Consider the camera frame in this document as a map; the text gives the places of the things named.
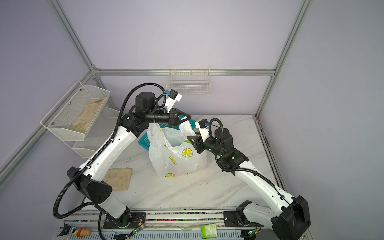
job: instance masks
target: white table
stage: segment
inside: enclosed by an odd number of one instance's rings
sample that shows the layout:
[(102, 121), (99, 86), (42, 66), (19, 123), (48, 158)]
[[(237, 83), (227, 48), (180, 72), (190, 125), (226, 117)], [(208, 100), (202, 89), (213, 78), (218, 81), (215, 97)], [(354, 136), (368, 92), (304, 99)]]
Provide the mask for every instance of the white table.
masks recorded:
[[(275, 182), (252, 115), (192, 116), (197, 121), (204, 118), (208, 121), (219, 118), (233, 136), (235, 148)], [(148, 151), (138, 144), (138, 139), (124, 150), (111, 167), (132, 168), (128, 190), (114, 191), (131, 210), (234, 209), (245, 200), (267, 206), (250, 186), (231, 173), (222, 172), (211, 153), (207, 154), (204, 170), (178, 177), (157, 176)]]

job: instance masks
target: blue plastic basket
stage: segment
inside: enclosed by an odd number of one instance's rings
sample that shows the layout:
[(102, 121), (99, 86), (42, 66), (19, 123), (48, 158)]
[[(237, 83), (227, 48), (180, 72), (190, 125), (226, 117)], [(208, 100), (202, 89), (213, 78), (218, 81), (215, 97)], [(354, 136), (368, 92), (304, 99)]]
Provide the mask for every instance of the blue plastic basket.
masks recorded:
[[(192, 129), (195, 128), (195, 120), (189, 120), (189, 123), (192, 126)], [(159, 123), (160, 128), (168, 127), (168, 124), (166, 123)], [(179, 126), (174, 126), (174, 129), (180, 130)], [(148, 134), (145, 133), (140, 139), (139, 139), (139, 145), (142, 146), (143, 148), (149, 150), (149, 139), (148, 139)]]

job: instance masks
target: beige cloth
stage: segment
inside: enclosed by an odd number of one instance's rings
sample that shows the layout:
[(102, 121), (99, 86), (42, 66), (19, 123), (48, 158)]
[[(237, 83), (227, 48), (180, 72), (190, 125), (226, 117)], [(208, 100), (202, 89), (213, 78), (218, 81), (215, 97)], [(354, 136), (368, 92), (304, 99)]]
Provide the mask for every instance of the beige cloth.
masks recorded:
[(108, 183), (113, 191), (128, 190), (132, 176), (132, 168), (112, 168), (108, 170), (103, 181)]
[(80, 116), (78, 116), (73, 122), (70, 130), (85, 133), (105, 99), (106, 97), (96, 98), (85, 105)]

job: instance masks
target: wall-mounted basket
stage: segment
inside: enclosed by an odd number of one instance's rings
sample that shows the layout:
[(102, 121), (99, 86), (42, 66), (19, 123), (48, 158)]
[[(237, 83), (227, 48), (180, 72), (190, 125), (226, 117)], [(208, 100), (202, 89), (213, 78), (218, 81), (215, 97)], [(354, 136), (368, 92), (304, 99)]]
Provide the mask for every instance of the wall-mounted basket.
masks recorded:
[(77, 141), (70, 146), (83, 158), (90, 158), (111, 136), (118, 119), (119, 111), (105, 107), (96, 119), (84, 141)]
[(210, 65), (169, 65), (167, 90), (176, 90), (181, 95), (209, 95), (211, 81)]
[(84, 141), (109, 99), (110, 92), (105, 89), (83, 86), (80, 82), (74, 87), (77, 91), (59, 113), (47, 122), (49, 112), (40, 121), (62, 141)]

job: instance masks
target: plastic bag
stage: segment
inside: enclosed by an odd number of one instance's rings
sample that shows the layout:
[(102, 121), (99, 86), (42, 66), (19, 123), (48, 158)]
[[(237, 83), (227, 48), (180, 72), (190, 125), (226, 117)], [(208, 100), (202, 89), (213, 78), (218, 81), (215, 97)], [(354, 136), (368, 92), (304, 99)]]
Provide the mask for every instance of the plastic bag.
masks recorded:
[(158, 176), (175, 177), (191, 174), (204, 169), (207, 153), (198, 154), (187, 136), (195, 136), (189, 121), (179, 125), (180, 130), (160, 128), (158, 123), (150, 123), (147, 130), (149, 159)]

